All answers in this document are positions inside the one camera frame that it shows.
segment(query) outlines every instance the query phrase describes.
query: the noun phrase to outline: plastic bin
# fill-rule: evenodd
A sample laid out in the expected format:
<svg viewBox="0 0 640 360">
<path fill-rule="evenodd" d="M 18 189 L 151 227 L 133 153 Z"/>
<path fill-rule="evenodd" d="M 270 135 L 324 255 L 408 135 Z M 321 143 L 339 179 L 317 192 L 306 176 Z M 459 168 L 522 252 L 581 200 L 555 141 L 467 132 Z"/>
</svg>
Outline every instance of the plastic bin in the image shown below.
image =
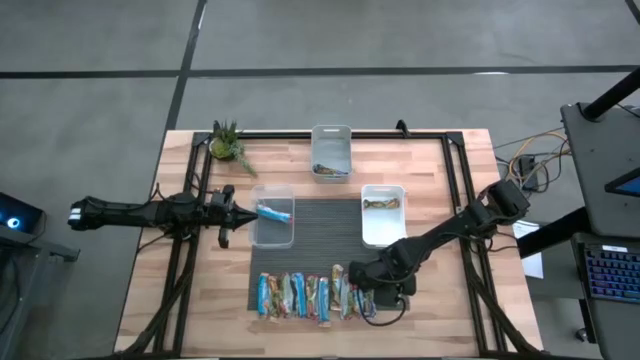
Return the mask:
<svg viewBox="0 0 640 360">
<path fill-rule="evenodd" d="M 257 210 L 258 204 L 273 210 L 291 214 L 294 221 L 285 224 L 277 220 L 259 216 L 249 223 L 249 239 L 255 247 L 266 249 L 288 248 L 293 245 L 295 222 L 295 198 L 289 185 L 256 185 L 251 189 L 251 209 Z"/>
<path fill-rule="evenodd" d="M 323 175 L 315 164 L 344 171 L 346 175 Z M 317 183 L 340 184 L 351 176 L 351 128 L 345 125 L 317 125 L 311 130 L 311 173 Z"/>
<path fill-rule="evenodd" d="M 362 241 L 368 248 L 383 248 L 407 237 L 404 221 L 405 190 L 399 185 L 365 185 L 360 202 L 400 200 L 397 209 L 364 209 L 362 207 Z"/>
</svg>

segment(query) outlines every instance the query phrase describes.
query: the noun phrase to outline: computer keyboard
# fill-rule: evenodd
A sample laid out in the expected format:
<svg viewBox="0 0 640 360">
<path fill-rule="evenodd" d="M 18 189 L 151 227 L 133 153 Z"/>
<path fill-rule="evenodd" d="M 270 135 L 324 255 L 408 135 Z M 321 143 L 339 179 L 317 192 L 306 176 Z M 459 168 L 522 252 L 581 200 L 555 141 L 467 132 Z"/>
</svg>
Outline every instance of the computer keyboard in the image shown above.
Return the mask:
<svg viewBox="0 0 640 360">
<path fill-rule="evenodd" d="M 584 249 L 584 257 L 592 297 L 640 303 L 640 252 L 593 246 Z"/>
</svg>

